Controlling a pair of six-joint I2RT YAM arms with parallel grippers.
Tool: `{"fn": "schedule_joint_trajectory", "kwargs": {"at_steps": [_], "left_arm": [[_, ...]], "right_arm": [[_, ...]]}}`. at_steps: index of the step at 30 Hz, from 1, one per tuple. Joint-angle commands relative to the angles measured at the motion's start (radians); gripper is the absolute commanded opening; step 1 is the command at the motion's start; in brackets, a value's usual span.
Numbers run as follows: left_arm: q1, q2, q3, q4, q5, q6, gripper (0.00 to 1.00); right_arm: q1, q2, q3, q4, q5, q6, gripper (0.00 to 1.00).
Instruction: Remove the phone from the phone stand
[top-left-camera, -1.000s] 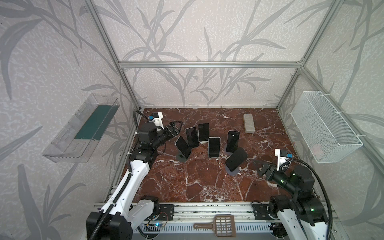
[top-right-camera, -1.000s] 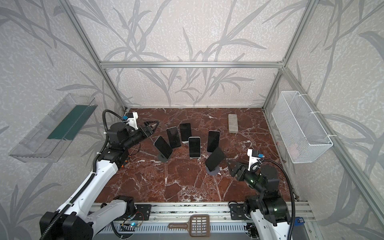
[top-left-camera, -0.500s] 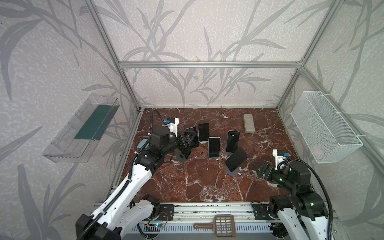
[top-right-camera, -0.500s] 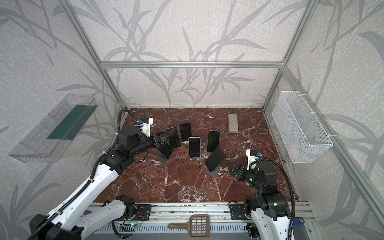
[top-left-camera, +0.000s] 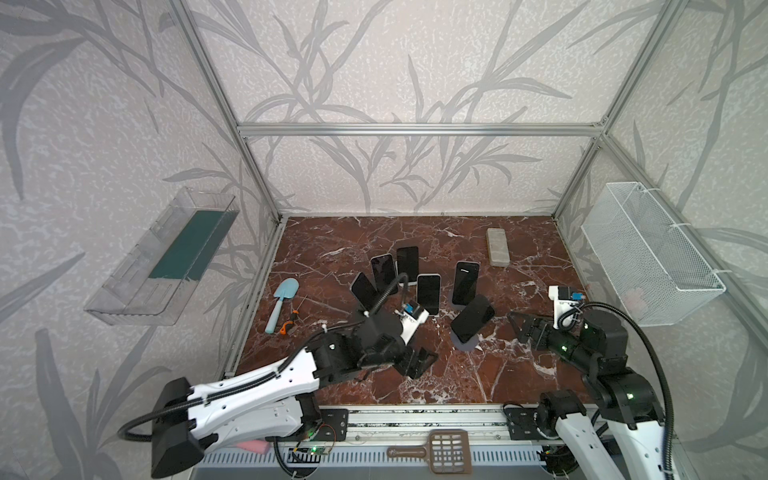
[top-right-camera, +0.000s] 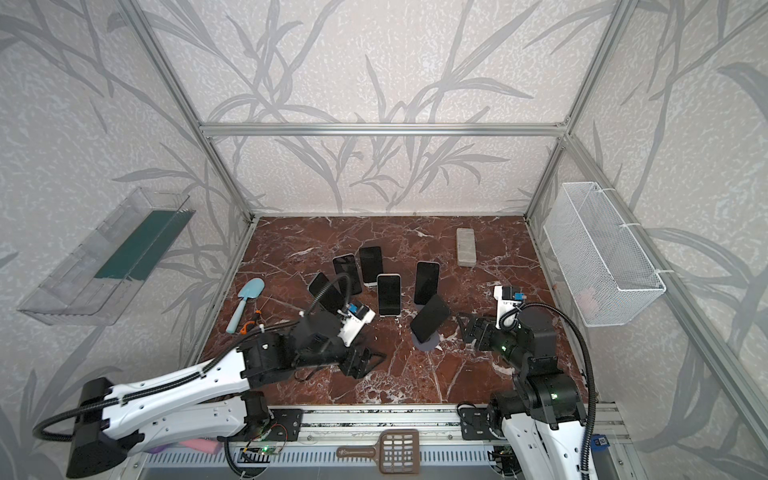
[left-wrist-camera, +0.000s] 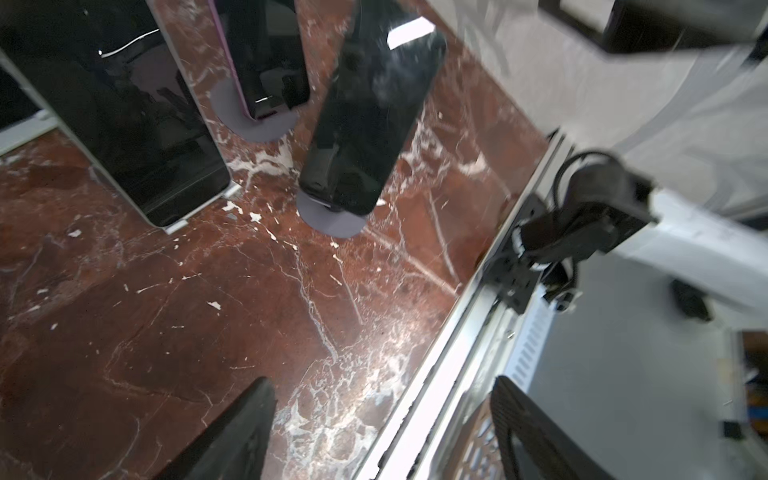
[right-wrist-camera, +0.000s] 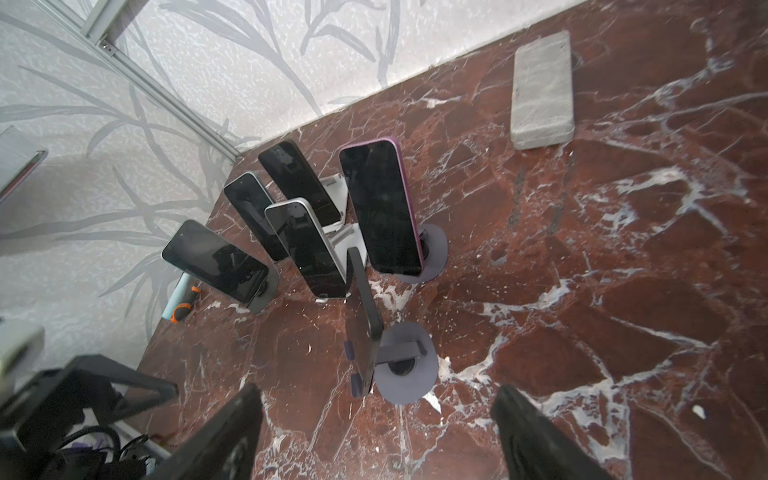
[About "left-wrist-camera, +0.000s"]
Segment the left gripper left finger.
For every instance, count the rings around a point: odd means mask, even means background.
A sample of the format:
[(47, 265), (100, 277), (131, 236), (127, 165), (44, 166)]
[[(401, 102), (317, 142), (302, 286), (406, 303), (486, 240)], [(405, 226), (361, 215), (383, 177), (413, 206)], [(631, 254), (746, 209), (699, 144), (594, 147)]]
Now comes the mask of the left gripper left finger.
[(259, 479), (276, 404), (272, 382), (256, 379), (156, 477)]

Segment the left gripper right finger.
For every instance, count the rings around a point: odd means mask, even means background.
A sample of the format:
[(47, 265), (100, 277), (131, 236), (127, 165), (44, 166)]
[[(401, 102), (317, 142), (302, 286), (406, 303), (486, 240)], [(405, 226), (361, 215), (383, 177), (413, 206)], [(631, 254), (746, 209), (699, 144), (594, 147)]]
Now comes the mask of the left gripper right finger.
[(490, 410), (504, 477), (520, 479), (514, 439), (522, 444), (544, 479), (610, 479), (510, 378), (495, 378)]

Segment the dark grey round phone stand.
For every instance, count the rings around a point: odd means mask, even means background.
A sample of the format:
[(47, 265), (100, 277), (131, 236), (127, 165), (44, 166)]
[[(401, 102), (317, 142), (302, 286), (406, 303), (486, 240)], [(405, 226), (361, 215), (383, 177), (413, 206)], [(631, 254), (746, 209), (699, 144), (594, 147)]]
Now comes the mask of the dark grey round phone stand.
[(362, 232), (366, 216), (357, 216), (344, 210), (333, 210), (303, 190), (296, 195), (300, 218), (314, 230), (338, 239), (348, 239)]

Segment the black phone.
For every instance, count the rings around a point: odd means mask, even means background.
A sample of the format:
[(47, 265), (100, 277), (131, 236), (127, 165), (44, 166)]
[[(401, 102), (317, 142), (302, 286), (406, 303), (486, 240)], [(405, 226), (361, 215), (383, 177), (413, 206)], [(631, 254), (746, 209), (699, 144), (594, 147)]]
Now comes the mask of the black phone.
[(446, 50), (436, 25), (399, 2), (359, 2), (299, 177), (301, 190), (333, 211), (370, 214)]

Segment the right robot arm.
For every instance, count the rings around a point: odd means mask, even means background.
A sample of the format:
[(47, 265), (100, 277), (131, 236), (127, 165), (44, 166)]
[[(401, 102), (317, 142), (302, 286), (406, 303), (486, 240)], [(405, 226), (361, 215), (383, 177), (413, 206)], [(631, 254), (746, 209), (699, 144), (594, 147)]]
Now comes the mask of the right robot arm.
[(620, 246), (714, 294), (767, 303), (763, 1), (526, 1), (525, 109), (648, 177), (651, 223)]

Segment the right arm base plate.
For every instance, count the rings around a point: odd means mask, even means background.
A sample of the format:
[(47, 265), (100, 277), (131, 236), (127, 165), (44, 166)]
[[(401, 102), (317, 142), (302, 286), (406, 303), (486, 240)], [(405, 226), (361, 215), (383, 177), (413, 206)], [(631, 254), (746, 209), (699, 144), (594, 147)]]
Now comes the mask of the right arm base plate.
[(482, 283), (489, 286), (518, 315), (525, 313), (541, 272), (534, 270), (531, 263), (522, 258), (517, 231), (524, 223), (546, 212), (547, 206), (538, 195), (526, 197), (502, 237), (501, 247), (489, 257), (482, 270)]

